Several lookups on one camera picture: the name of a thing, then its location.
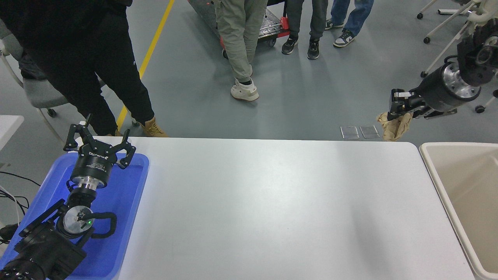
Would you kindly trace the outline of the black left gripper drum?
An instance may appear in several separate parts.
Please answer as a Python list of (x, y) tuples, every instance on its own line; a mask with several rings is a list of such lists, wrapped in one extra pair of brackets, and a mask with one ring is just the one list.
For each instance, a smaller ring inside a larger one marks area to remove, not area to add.
[(71, 174), (71, 181), (79, 183), (85, 177), (98, 179), (101, 183), (108, 183), (114, 163), (117, 162), (116, 153), (112, 153), (111, 145), (91, 147), (83, 145), (78, 151), (78, 159)]

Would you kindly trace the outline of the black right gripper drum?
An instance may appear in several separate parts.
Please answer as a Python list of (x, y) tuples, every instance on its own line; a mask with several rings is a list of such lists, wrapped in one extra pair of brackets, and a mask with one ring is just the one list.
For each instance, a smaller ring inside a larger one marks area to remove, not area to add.
[(425, 102), (425, 105), (438, 112), (448, 112), (467, 102), (459, 95), (463, 89), (457, 64), (444, 64), (428, 74), (414, 89)]

